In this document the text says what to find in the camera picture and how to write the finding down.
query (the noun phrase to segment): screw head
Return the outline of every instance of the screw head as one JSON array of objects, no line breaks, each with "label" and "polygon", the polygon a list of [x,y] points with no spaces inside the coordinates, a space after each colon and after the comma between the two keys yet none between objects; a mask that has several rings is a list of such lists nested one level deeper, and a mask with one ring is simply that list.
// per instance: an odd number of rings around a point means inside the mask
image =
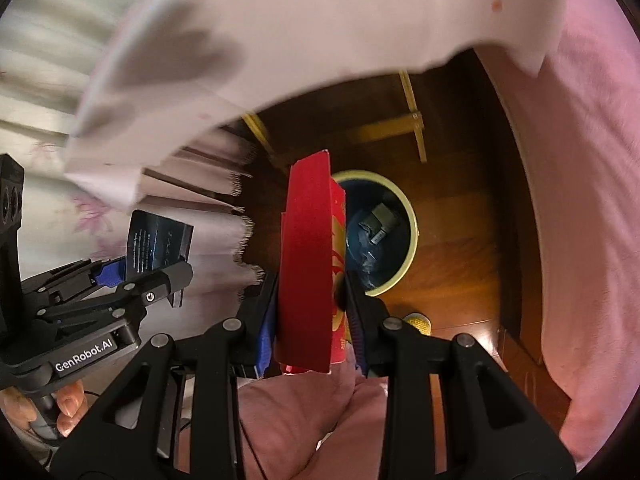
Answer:
[{"label": "screw head", "polygon": [[387,330],[400,330],[402,328],[402,319],[398,319],[397,317],[387,317],[382,322],[382,326]]},{"label": "screw head", "polygon": [[456,343],[464,348],[470,348],[476,343],[476,340],[470,334],[458,334],[456,336]]},{"label": "screw head", "polygon": [[228,332],[235,332],[236,330],[240,330],[242,328],[242,321],[240,321],[237,317],[230,317],[229,319],[225,319],[222,322],[222,328],[224,328]]},{"label": "screw head", "polygon": [[169,336],[167,334],[156,334],[151,338],[151,344],[156,348],[162,348],[169,342]]}]

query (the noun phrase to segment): pink fabric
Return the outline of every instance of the pink fabric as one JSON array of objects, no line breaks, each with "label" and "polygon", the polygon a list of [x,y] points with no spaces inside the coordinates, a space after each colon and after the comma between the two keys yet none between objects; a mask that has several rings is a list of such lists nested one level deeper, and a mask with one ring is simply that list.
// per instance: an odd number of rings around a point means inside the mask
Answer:
[{"label": "pink fabric", "polygon": [[375,480],[386,414],[382,381],[365,379],[347,362],[333,365],[330,375],[280,376],[240,388],[240,417],[255,452],[244,439],[248,479],[263,479],[257,456],[269,480]]},{"label": "pink fabric", "polygon": [[65,174],[127,208],[143,168],[301,92],[398,67],[421,71],[485,41],[508,46],[535,72],[558,42],[564,3],[140,0],[82,96]]},{"label": "pink fabric", "polygon": [[584,466],[640,384],[640,44],[615,0],[568,0],[537,78],[479,49],[510,117],[536,210],[542,349],[572,403]]}]

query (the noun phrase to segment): finger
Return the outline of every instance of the finger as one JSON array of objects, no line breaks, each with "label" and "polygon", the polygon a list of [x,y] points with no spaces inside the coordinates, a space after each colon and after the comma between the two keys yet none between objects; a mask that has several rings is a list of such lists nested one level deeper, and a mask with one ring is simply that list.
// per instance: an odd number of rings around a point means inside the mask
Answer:
[{"label": "finger", "polygon": [[0,399],[9,420],[23,430],[29,429],[29,423],[36,420],[38,414],[33,403],[15,388],[0,392]]},{"label": "finger", "polygon": [[60,413],[58,415],[57,427],[58,431],[62,434],[62,436],[69,436],[69,433],[73,431],[73,429],[78,425],[80,419],[86,415],[86,412],[89,409],[89,405],[86,402],[86,398],[80,404],[80,407],[76,410],[73,416],[65,415],[64,413]]},{"label": "finger", "polygon": [[56,402],[66,416],[74,416],[84,401],[82,381],[63,386],[56,392]]}]

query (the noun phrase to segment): red packet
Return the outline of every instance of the red packet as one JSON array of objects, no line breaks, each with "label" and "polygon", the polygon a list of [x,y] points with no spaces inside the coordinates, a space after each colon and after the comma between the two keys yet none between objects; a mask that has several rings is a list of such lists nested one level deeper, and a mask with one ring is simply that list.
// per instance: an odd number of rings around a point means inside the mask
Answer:
[{"label": "red packet", "polygon": [[297,161],[282,216],[275,357],[286,373],[328,373],[345,359],[344,190],[331,178],[329,153]]}]

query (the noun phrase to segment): white cloth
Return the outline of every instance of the white cloth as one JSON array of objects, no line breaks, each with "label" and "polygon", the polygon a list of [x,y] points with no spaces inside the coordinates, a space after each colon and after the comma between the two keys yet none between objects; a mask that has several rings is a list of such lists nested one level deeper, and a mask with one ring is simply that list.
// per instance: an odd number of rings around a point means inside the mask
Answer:
[{"label": "white cloth", "polygon": [[341,80],[425,70],[472,44],[536,72],[565,0],[140,0],[78,110],[66,172],[111,205],[143,168],[248,110]]}]

